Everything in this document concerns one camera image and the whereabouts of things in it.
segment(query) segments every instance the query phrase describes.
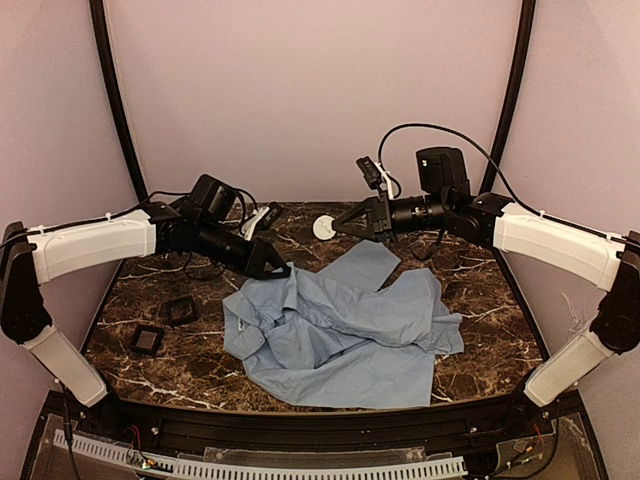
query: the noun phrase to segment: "white perforated strip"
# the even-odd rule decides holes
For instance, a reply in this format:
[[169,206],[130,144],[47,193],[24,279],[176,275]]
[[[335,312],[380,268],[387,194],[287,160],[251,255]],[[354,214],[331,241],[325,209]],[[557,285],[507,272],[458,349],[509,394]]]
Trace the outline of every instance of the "white perforated strip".
[[[57,447],[67,448],[62,430],[56,430],[53,443]],[[127,448],[125,447],[75,434],[73,451],[78,455],[131,468],[126,461]],[[186,480],[444,480],[467,474],[462,457],[386,467],[276,469],[221,465],[146,452],[145,456],[156,461],[166,470],[166,472],[153,470],[155,475]]]

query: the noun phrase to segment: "black beam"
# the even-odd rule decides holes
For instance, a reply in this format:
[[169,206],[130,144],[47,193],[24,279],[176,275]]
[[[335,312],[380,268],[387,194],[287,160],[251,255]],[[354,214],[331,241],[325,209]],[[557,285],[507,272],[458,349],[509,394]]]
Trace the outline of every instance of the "black beam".
[[104,3],[102,0],[89,0],[91,7],[91,19],[93,21],[93,33],[96,37],[96,47],[98,48],[98,56],[100,57],[100,66],[102,67],[102,77],[104,85],[107,89],[107,97],[111,106],[111,114],[113,122],[118,132],[120,147],[124,155],[124,161],[129,170],[131,183],[138,197],[138,201],[142,201],[149,195],[147,187],[142,177],[142,170],[136,156],[131,132],[127,116],[122,104],[122,96],[120,95],[120,87],[116,76],[116,69],[113,63],[113,55],[111,53],[111,44],[109,43],[109,31],[107,29],[107,21],[104,14]]
[[[524,67],[527,61],[527,51],[529,50],[529,40],[531,38],[535,8],[535,0],[522,1],[520,24],[518,25],[516,46],[513,52],[513,60],[511,61],[509,82],[507,83],[507,91],[504,95],[504,103],[502,104],[502,112],[500,113],[496,136],[493,139],[493,146],[491,147],[491,158],[493,158],[498,165],[500,165],[500,161],[502,160],[513,114],[516,110],[516,103],[518,102],[518,93],[520,92],[520,84],[522,83]],[[480,193],[491,191],[496,180],[496,174],[496,169],[492,165],[487,165],[480,186]]]

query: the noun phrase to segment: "brown marble surface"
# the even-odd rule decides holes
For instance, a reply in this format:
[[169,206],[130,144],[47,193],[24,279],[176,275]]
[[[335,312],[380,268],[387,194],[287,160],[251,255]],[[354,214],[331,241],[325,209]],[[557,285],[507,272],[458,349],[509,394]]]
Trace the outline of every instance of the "brown marble surface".
[[[337,216],[348,204],[287,204],[274,229],[262,236],[286,261],[318,271],[359,240],[338,236],[320,242],[311,226],[322,214]],[[442,282],[443,302],[462,313],[460,331],[465,352],[438,356],[432,403],[475,400],[506,393],[522,375],[541,362],[540,352],[522,312],[489,251],[445,237],[427,262],[414,258],[435,233],[401,235],[390,249],[402,259],[389,282],[404,270],[429,267]],[[245,278],[194,256],[174,254],[131,259],[111,292],[87,348],[87,358],[125,399],[167,406],[260,412],[313,412],[330,409],[293,407],[251,383],[242,362],[223,350],[222,299]],[[196,278],[214,278],[199,281]],[[161,305],[192,295],[200,319],[170,328]],[[157,356],[128,349],[136,324],[163,326]]]

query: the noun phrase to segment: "white circular object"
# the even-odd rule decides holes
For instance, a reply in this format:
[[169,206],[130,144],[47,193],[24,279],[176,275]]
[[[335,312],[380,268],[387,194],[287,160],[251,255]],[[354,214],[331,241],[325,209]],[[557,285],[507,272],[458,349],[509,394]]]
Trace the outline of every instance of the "white circular object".
[[336,231],[332,228],[333,217],[330,215],[322,215],[313,222],[313,234],[320,240],[330,240],[336,235]]

